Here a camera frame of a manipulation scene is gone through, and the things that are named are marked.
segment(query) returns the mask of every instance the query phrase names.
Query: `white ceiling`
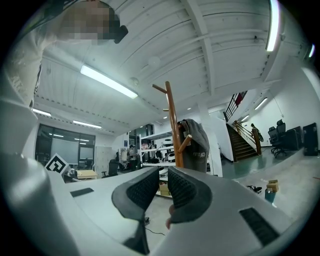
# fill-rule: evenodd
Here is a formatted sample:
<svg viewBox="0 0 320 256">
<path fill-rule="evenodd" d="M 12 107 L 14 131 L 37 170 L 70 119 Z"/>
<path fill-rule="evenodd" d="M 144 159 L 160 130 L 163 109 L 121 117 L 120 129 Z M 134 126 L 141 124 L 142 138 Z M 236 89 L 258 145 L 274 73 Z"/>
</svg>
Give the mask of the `white ceiling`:
<svg viewBox="0 0 320 256">
<path fill-rule="evenodd" d="M 285 12 L 284 42 L 278 51 L 266 52 L 267 0 L 104 2 L 116 10 L 128 35 L 119 44 L 57 42 L 48 47 L 35 106 L 65 122 L 101 125 L 105 134 L 120 135 L 165 116 L 166 96 L 152 84 L 164 87 L 170 81 L 179 114 L 190 107 L 195 110 L 198 101 L 213 108 L 229 103 L 234 93 L 268 89 L 281 79 L 288 56 L 302 55 L 300 44 L 306 45 Z M 153 56 L 160 59 L 158 66 L 148 64 Z M 119 81 L 138 97 L 131 99 L 80 74 L 83 64 Z"/>
</svg>

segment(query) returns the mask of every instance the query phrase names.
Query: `person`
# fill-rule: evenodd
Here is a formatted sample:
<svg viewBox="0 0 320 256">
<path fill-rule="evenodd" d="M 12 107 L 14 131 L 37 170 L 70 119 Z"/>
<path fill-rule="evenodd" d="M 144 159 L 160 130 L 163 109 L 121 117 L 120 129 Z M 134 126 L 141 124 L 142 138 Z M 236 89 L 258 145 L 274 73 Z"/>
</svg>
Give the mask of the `person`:
<svg viewBox="0 0 320 256">
<path fill-rule="evenodd" d="M 14 42 L 1 70 L 1 75 L 10 81 L 31 108 L 40 84 L 41 62 L 46 47 L 57 41 L 81 43 L 114 39 L 122 33 L 118 31 L 121 27 L 113 28 L 120 25 L 114 9 L 99 0 L 70 3 L 53 16 L 57 9 L 56 3 L 51 1 L 32 17 Z"/>
<path fill-rule="evenodd" d="M 263 142 L 263 141 L 264 141 L 264 138 L 262 137 L 259 129 L 258 129 L 257 127 L 255 127 L 255 125 L 254 125 L 253 123 L 251 124 L 251 127 L 252 127 L 251 136 L 252 136 L 252 137 L 254 136 L 254 129 L 256 129 L 256 132 L 258 133 L 259 140 L 260 140 L 261 142 Z"/>
<path fill-rule="evenodd" d="M 129 155 L 130 155 L 131 170 L 135 171 L 136 165 L 137 165 L 137 154 L 135 151 L 135 147 L 133 145 L 130 145 Z"/>
</svg>

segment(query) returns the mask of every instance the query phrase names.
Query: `floor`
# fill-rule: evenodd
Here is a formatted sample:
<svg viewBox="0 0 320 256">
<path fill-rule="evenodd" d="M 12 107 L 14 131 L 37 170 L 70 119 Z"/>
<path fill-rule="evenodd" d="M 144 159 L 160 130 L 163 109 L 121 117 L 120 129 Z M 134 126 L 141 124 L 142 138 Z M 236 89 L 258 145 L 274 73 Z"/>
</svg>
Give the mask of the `floor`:
<svg viewBox="0 0 320 256">
<path fill-rule="evenodd" d="M 262 187 L 263 190 L 268 180 L 278 180 L 279 191 L 275 196 L 274 205 L 287 214 L 292 222 L 303 218 L 313 208 L 320 195 L 320 180 L 313 178 L 320 178 L 320 156 L 306 157 L 300 151 L 285 159 L 274 159 L 267 151 L 269 150 L 264 151 L 260 157 L 243 160 L 243 166 L 225 169 L 233 172 L 228 173 L 228 178 L 238 177 L 235 181 L 245 186 Z M 262 192 L 257 196 L 264 198 L 265 194 Z M 145 214 L 150 218 L 150 224 L 146 228 L 166 235 L 169 231 L 165 222 L 170 216 L 169 207 L 172 203 L 170 198 L 155 196 Z M 150 251 L 165 238 L 164 235 L 151 231 L 146 230 Z"/>
<path fill-rule="evenodd" d="M 295 152 L 296 151 L 287 151 L 286 156 L 279 154 L 275 158 L 271 153 L 270 147 L 263 147 L 262 155 L 243 159 L 235 163 L 231 163 L 228 160 L 222 160 L 222 174 L 226 179 L 238 179 L 275 166 L 292 156 Z"/>
</svg>

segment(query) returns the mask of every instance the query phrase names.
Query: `desk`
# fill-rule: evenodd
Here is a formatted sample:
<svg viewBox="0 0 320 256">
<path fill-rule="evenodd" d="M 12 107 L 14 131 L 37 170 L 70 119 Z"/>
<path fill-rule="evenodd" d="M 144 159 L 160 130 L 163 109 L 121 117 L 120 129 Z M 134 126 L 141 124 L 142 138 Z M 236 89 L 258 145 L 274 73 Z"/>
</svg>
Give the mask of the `desk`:
<svg viewBox="0 0 320 256">
<path fill-rule="evenodd" d="M 77 170 L 78 180 L 96 180 L 98 179 L 98 174 L 93 170 Z"/>
</svg>

